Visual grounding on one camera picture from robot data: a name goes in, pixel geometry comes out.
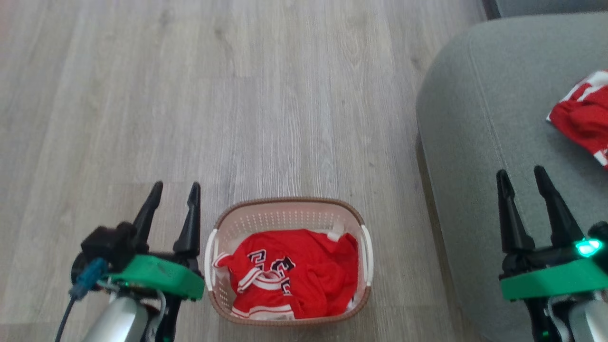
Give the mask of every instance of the red clothing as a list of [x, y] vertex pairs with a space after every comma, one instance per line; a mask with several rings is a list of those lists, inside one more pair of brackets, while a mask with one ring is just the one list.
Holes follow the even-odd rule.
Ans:
[[358, 283], [357, 240], [306, 229], [249, 236], [233, 255], [214, 266], [228, 267], [237, 298], [232, 313], [250, 319], [341, 315]]
[[608, 71], [596, 71], [580, 81], [547, 120], [608, 169]]

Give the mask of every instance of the white plastic basket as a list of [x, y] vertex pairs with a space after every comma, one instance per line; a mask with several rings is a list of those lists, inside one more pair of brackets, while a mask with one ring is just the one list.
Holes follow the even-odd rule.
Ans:
[[[230, 286], [230, 279], [221, 276], [212, 267], [213, 261], [220, 253], [234, 253], [239, 244], [253, 233], [286, 229], [350, 233], [357, 239], [359, 282], [351, 310], [339, 316], [291, 321], [259, 321], [230, 314], [236, 295]], [[223, 213], [209, 235], [204, 263], [207, 292], [215, 310], [233, 323], [256, 326], [300, 326], [349, 319], [367, 303], [374, 273], [371, 238], [361, 215], [347, 203], [324, 198], [271, 198], [233, 206]]]

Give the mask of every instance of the gray fabric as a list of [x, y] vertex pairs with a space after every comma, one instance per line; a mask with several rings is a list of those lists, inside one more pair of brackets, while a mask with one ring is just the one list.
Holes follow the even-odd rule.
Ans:
[[491, 341], [532, 341], [521, 302], [502, 299], [495, 174], [505, 168], [537, 246], [550, 227], [533, 167], [546, 167], [583, 229], [607, 219], [608, 172], [545, 117], [608, 68], [608, 13], [501, 19], [446, 46], [418, 96], [420, 136], [459, 303]]
[[490, 0], [502, 17], [608, 10], [608, 0]]

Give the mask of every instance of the wooden floor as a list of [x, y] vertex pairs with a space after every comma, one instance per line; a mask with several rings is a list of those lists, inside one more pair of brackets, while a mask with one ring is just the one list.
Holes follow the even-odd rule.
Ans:
[[[0, 341], [54, 338], [80, 241], [132, 220], [156, 180], [156, 249], [199, 181], [203, 241], [236, 202], [313, 195], [360, 210], [376, 253], [350, 321], [238, 327], [205, 297], [182, 306], [178, 341], [479, 340], [432, 224], [414, 105], [439, 49], [483, 19], [479, 0], [0, 0]], [[64, 341], [106, 302], [78, 303]]]

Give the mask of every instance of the sofa seam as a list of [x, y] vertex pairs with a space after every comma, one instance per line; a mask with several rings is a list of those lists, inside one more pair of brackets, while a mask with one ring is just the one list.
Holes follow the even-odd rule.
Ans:
[[[490, 132], [490, 137], [492, 139], [492, 145], [494, 147], [494, 151], [496, 152], [497, 156], [499, 157], [500, 162], [502, 163], [502, 167], [508, 172], [509, 165], [506, 162], [506, 158], [503, 153], [502, 146], [500, 145], [500, 141], [498, 139], [498, 134], [496, 133], [496, 129], [494, 128], [494, 122], [492, 121], [492, 118], [488, 114], [489, 113], [488, 100], [486, 99], [486, 94], [483, 91], [483, 87], [481, 84], [481, 77], [480, 77], [479, 69], [477, 67], [477, 61], [475, 60], [475, 57], [473, 56], [473, 52], [472, 52], [472, 36], [473, 36], [473, 32], [471, 32], [469, 34], [466, 45], [467, 45], [467, 53], [469, 55], [469, 60], [472, 65], [473, 72], [475, 73], [475, 85], [478, 90], [477, 95], [478, 95], [478, 97], [481, 97], [480, 103], [482, 104], [482, 113], [483, 113], [483, 117], [486, 121], [486, 126], [488, 128], [488, 131]], [[515, 197], [514, 200], [516, 202], [517, 207], [521, 208], [522, 204], [519, 201], [519, 198]], [[522, 219], [523, 225], [526, 226], [527, 225], [526, 219], [523, 215], [522, 215], [521, 219]]]

